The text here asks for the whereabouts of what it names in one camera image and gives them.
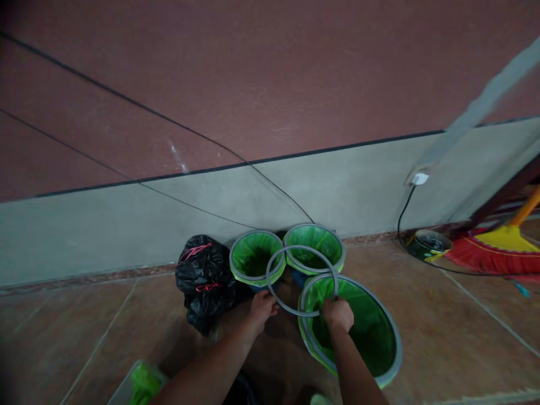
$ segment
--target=gray concrete wall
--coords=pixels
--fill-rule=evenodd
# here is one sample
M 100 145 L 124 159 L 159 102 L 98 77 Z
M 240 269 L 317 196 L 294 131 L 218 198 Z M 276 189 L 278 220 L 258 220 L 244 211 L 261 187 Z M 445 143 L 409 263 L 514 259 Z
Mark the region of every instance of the gray concrete wall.
M 259 164 L 315 222 L 344 237 L 395 229 L 410 168 L 440 135 Z M 404 228 L 469 217 L 540 152 L 540 119 L 478 128 L 417 189 Z M 154 188 L 215 214 L 279 230 L 302 212 L 249 167 L 153 181 Z M 0 285 L 174 262 L 206 233 L 231 243 L 248 228 L 138 184 L 0 205 Z

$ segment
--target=gray ring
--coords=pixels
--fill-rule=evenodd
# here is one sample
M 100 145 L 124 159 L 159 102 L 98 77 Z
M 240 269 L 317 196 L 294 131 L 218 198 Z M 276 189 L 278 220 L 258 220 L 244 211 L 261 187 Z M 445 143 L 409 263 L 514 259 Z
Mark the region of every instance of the gray ring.
M 274 297 L 276 297 L 277 303 L 285 311 L 290 312 L 293 315 L 296 315 L 296 316 L 299 316 L 299 317 L 302 317 L 302 318 L 313 318 L 313 317 L 319 316 L 321 314 L 321 311 L 319 311 L 319 310 L 313 311 L 313 312 L 301 312 L 299 310 L 292 309 L 290 306 L 286 305 L 281 299 L 279 299 L 279 297 L 276 295 L 276 292 L 272 288 L 272 284 L 270 283 L 270 268 L 272 267 L 272 263 L 274 262 L 274 259 L 278 256 L 278 254 L 280 254 L 280 253 L 282 253 L 284 251 L 290 250 L 290 249 L 309 250 L 310 252 L 315 253 L 317 256 L 319 256 L 325 262 L 325 264 L 328 266 L 328 268 L 330 269 L 330 272 L 332 273 L 332 277 L 334 278 L 334 297 L 333 297 L 333 299 L 335 300 L 338 297 L 338 288 L 339 288 L 338 272 L 336 271 L 336 269 L 334 268 L 332 263 L 330 263 L 330 261 L 326 258 L 326 256 L 324 256 L 321 252 L 319 252 L 318 250 L 316 250 L 316 249 L 314 249 L 312 247 L 304 246 L 304 245 L 285 246 L 285 247 L 282 247 L 280 250 L 278 250 L 277 252 L 275 252 L 272 255 L 272 257 L 268 261 L 268 265 L 266 266 L 266 285 L 268 287 L 268 291 L 270 291 L 270 293 Z

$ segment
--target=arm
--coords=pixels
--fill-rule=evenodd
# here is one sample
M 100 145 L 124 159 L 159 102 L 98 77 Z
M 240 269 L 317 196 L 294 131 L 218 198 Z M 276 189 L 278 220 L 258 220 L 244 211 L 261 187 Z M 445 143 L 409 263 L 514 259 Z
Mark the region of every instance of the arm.
M 343 403 L 388 404 L 349 335 L 354 324 L 349 303 L 339 297 L 326 300 L 322 313 L 330 331 Z
M 255 338 L 277 309 L 276 299 L 268 291 L 256 294 L 250 314 L 240 327 L 175 375 L 152 405 L 223 403 Z

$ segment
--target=gray plastic rim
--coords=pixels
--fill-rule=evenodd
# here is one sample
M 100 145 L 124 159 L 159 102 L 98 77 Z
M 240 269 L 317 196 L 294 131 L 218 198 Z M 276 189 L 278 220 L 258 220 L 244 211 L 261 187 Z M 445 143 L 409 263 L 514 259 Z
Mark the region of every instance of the gray plastic rim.
M 310 278 L 306 282 L 306 284 L 304 286 L 304 290 L 302 291 L 302 295 L 300 296 L 300 309 L 301 310 L 304 310 L 305 295 L 307 294 L 308 289 L 314 283 L 316 283 L 318 280 L 321 280 L 321 279 L 329 277 L 329 276 L 330 276 L 329 274 L 321 274 L 319 276 L 315 276 L 315 277 Z M 390 322 L 390 326 L 392 327 L 392 330 L 393 330 L 394 336 L 395 336 L 395 358 L 394 358 L 394 362 L 392 363 L 392 366 L 390 366 L 390 368 L 388 369 L 388 371 L 386 373 L 384 373 L 383 375 L 381 375 L 379 377 L 375 377 L 375 381 L 377 382 L 378 385 L 386 385 L 398 373 L 399 368 L 401 367 L 401 363 L 403 361 L 403 347 L 402 347 L 402 344 L 401 344 L 401 337 L 399 336 L 398 328 L 395 325 L 394 320 L 392 319 L 392 316 L 390 316 L 390 313 L 384 307 L 383 303 L 381 301 L 379 301 L 379 299 L 369 289 L 364 287 L 358 281 L 353 280 L 350 277 L 343 276 L 342 274 L 339 274 L 337 276 L 337 278 L 341 279 L 341 280 L 346 280 L 346 281 L 350 282 L 351 284 L 356 285 L 356 287 L 359 287 L 360 289 L 364 290 L 379 305 L 379 307 L 382 309 L 382 311 L 386 315 L 388 321 Z M 315 352 L 322 358 L 322 360 L 327 365 L 329 365 L 334 372 L 337 373 L 338 369 L 336 368 L 336 363 L 331 361 L 322 352 L 322 350 L 320 350 L 320 348 L 318 347 L 318 342 L 315 339 L 315 336 L 312 335 L 312 333 L 310 332 L 310 330 L 308 328 L 306 319 L 302 319 L 302 326 L 304 327 L 305 335 L 308 338 L 309 342 L 311 343 L 311 346 L 313 347 L 313 350 L 315 350 Z
M 281 241 L 280 237 L 277 236 L 275 233 L 273 232 L 269 232 L 269 231 L 262 231 L 262 230 L 255 230 L 255 231 L 249 231 L 249 232 L 246 232 L 245 234 L 243 235 L 240 235 L 238 237 L 238 239 L 232 244 L 232 247 L 231 247 L 231 250 L 229 251 L 229 265 L 231 266 L 231 271 L 237 275 L 239 278 L 243 279 L 243 280 L 250 280 L 250 281 L 262 281 L 266 278 L 266 275 L 265 276 L 257 276 L 257 277 L 251 277 L 251 276 L 246 276 L 245 274 L 242 274 L 240 272 L 238 272 L 238 270 L 236 269 L 234 263 L 232 262 L 232 252 L 234 252 L 235 250 L 235 247 L 236 247 L 236 244 L 238 242 L 240 242 L 240 240 L 242 238 L 244 238 L 245 236 L 247 235 L 250 235 L 252 233 L 266 233 L 268 235 L 271 235 L 273 236 L 281 245 L 281 247 L 283 247 L 283 242 Z M 272 259 L 270 260 L 269 263 L 272 263 L 274 261 L 274 259 L 276 258 L 277 255 L 274 255 L 272 256 Z M 274 269 L 272 270 L 272 272 L 270 273 L 270 276 L 274 275 L 278 270 L 279 268 L 283 265 L 283 261 L 285 260 L 285 255 L 282 254 L 281 255 L 281 258 L 280 258 L 280 261 L 277 263 L 277 265 L 274 267 Z
M 332 277 L 334 279 L 334 297 L 333 299 L 335 300 L 337 297 L 338 297 L 338 288 L 339 288 L 339 283 L 338 283 L 338 272 L 336 271 L 336 269 L 334 268 L 334 266 L 332 265 L 332 263 L 330 263 L 330 261 L 321 253 L 319 252 L 318 250 L 312 248 L 312 247 L 309 247 L 309 246 L 304 246 L 304 245 L 291 245 L 291 246 L 285 246 L 285 247 L 282 247 L 280 250 L 278 250 L 277 252 L 274 253 L 274 255 L 270 258 L 270 260 L 268 261 L 268 265 L 266 266 L 266 285 L 268 287 L 268 290 L 270 291 L 270 293 L 276 297 L 276 301 L 277 303 L 287 312 L 290 312 L 291 314 L 293 315 L 296 315 L 296 316 L 299 316 L 301 318 L 313 318 L 313 317 L 316 317 L 316 316 L 319 316 L 321 314 L 321 311 L 317 310 L 317 311 L 313 311 L 313 312 L 301 312 L 299 310 L 296 310 L 296 309 L 293 309 L 291 308 L 290 306 L 286 305 L 277 295 L 276 295 L 276 292 L 274 291 L 274 289 L 272 288 L 272 284 L 270 283 L 270 267 L 272 266 L 272 262 L 274 261 L 274 259 L 276 258 L 276 256 L 284 251 L 288 251 L 289 249 L 304 249 L 304 250 L 309 250 L 310 252 L 313 252 L 315 253 L 316 255 L 318 255 L 322 260 L 325 261 L 326 265 L 328 266 L 328 268 L 330 269 L 330 272 L 331 274 L 328 273 L 328 271 L 326 271 L 326 276 L 327 277 Z
M 332 231 L 331 229 L 328 229 L 327 227 L 324 227 L 322 225 L 318 225 L 318 224 L 313 224 L 313 223 L 303 223 L 303 224 L 299 224 L 299 225 L 295 225 L 293 226 L 292 228 L 290 228 L 287 233 L 285 234 L 285 237 L 283 238 L 283 244 L 285 246 L 287 246 L 287 242 L 289 240 L 289 236 L 291 235 L 292 231 L 294 231 L 295 229 L 297 228 L 301 228 L 301 227 L 305 227 L 305 226 L 315 226 L 317 228 L 322 228 L 324 229 L 325 231 L 328 231 L 330 232 L 332 235 L 334 235 L 337 239 L 337 241 L 339 242 L 339 244 L 341 245 L 341 257 L 339 258 L 339 260 L 337 261 L 337 263 L 334 265 L 335 268 L 339 268 L 343 262 L 345 261 L 345 245 L 343 244 L 343 241 L 341 240 L 341 238 L 339 236 L 336 235 L 336 233 L 334 231 Z M 296 264 L 298 267 L 304 269 L 304 270 L 307 270 L 307 271 L 311 271 L 313 273 L 320 273 L 320 274 L 324 274 L 324 273 L 328 273 L 329 269 L 314 269 L 314 268 L 311 268 L 311 267 L 307 267 L 305 264 L 302 264 L 301 262 L 299 262 L 298 260 L 296 260 L 294 258 L 294 256 L 292 255 L 292 253 L 290 253 L 289 251 L 286 252 L 286 255 L 289 259 L 292 260 L 292 262 L 294 264 Z

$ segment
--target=forearm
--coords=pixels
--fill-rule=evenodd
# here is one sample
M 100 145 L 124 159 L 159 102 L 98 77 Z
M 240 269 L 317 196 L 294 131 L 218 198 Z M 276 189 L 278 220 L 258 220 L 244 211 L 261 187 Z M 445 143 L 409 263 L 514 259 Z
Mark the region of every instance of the forearm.
M 223 403 L 257 335 L 257 325 L 248 317 L 234 333 L 177 374 L 163 387 L 154 404 Z
M 344 330 L 331 328 L 330 337 L 344 405 L 388 404 L 350 335 Z

